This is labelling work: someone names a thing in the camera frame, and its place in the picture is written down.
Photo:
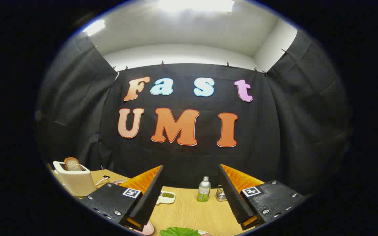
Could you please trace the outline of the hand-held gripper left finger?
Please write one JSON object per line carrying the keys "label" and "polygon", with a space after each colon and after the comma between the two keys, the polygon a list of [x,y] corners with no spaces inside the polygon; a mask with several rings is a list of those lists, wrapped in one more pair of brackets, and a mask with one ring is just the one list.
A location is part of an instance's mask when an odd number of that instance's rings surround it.
{"label": "hand-held gripper left finger", "polygon": [[106,183],[82,198],[81,203],[116,224],[142,230],[162,190],[163,169],[160,165],[124,183]]}

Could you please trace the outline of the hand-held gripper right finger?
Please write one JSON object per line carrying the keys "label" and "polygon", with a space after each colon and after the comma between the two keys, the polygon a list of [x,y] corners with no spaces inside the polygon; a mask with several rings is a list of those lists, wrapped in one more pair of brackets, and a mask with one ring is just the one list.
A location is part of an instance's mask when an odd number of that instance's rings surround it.
{"label": "hand-held gripper right finger", "polygon": [[278,180],[264,182],[224,164],[219,165],[219,185],[242,230],[274,221],[306,200]]}

